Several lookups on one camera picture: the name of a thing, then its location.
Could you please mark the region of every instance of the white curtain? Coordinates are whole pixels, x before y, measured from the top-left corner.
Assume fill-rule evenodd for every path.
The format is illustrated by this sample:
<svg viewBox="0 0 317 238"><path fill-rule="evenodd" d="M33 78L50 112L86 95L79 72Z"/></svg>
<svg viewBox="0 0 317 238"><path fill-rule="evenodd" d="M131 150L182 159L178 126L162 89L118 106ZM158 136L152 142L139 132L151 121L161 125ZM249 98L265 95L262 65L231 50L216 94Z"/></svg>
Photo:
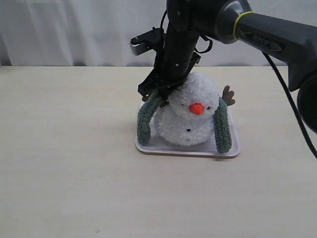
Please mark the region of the white curtain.
<svg viewBox="0 0 317 238"><path fill-rule="evenodd" d="M258 13L317 26L316 0L249 3ZM0 0L0 60L12 65L152 66L155 52L136 57L129 42L159 27L165 8L166 0ZM206 46L199 41L199 50ZM244 43L214 42L199 65L267 63Z"/></svg>

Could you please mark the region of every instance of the table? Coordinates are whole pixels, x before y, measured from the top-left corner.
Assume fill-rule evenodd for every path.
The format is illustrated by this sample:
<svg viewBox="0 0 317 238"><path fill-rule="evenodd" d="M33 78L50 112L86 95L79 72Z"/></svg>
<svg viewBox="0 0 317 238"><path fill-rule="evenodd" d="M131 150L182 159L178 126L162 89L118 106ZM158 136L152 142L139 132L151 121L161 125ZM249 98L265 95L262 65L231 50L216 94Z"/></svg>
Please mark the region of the table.
<svg viewBox="0 0 317 238"><path fill-rule="evenodd" d="M317 161L274 72L194 70L236 93L235 159L136 150L149 67L0 67L0 237L316 237Z"/></svg>

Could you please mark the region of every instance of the white fluffy snowman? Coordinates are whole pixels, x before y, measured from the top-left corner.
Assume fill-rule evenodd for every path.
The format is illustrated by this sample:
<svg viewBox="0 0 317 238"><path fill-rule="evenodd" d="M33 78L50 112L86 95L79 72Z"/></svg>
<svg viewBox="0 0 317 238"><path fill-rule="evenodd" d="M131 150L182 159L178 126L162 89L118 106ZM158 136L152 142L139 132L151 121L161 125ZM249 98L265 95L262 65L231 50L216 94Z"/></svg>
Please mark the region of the white fluffy snowman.
<svg viewBox="0 0 317 238"><path fill-rule="evenodd" d="M219 93L208 77L190 73L167 101L154 114L155 129L166 141L190 146L203 143L213 135Z"/></svg>
<svg viewBox="0 0 317 238"><path fill-rule="evenodd" d="M167 100L153 91L138 113L138 142L146 146L151 140L153 119L157 134L172 144L197 145L214 135L217 151L227 153L232 146L227 106L235 103L229 88L221 97L208 77L192 72Z"/></svg>

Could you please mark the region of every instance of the brown antler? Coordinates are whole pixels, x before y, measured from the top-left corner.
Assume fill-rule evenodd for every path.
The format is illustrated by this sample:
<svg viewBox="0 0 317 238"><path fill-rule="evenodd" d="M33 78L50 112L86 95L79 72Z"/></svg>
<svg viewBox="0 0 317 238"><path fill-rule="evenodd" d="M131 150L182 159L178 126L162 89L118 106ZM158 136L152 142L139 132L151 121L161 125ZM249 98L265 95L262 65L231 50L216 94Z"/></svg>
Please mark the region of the brown antler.
<svg viewBox="0 0 317 238"><path fill-rule="evenodd" d="M234 96L234 92L230 91L230 86L229 85L225 86L222 92L222 99L225 101L227 106L231 106L235 104L236 101L233 99L233 96Z"/></svg>

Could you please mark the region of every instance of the black cable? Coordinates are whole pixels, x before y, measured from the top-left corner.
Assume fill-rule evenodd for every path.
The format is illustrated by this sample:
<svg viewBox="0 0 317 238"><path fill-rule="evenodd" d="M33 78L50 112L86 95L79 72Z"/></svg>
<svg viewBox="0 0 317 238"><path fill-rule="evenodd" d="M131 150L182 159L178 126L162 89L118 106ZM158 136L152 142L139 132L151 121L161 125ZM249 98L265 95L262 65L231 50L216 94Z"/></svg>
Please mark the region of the black cable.
<svg viewBox="0 0 317 238"><path fill-rule="evenodd" d="M165 20L166 15L167 15L167 10L165 10L162 21L160 22L160 38L162 40L163 40L163 33L164 33L163 24L164 24L164 20Z"/></svg>
<svg viewBox="0 0 317 238"><path fill-rule="evenodd" d="M273 68L274 72L276 73L276 76L277 76L278 80L280 81L280 83L281 83L281 85L282 85L282 87L283 87L283 89L285 91L286 97L287 97L287 99L288 99L289 103L291 104L291 107L292 107L292 109L294 111L295 117L296 117L297 122L299 124L299 127L300 127L300 129L301 129L301 131L303 133L304 139L306 140L306 143L307 143L308 147L310 148L311 152L313 153L313 155L317 159L317 151L316 151L316 149L315 149L315 147L314 147L314 145L313 145L313 143L312 143L312 141L311 141L311 139L310 139L310 137L309 137L309 135L307 133L307 130L305 128L303 120L302 120L302 118L301 118L301 116L300 116L300 114L298 112L298 109L297 109L297 107L296 107L296 105L295 105L295 103L293 101L291 93L289 92L288 87L287 87L282 75L280 74L280 72L278 71L276 65L274 64L272 59L268 56L268 54L266 54L264 52L262 52L262 53L265 56L265 58L267 59L267 61L269 62L269 64L271 65L271 67Z"/></svg>

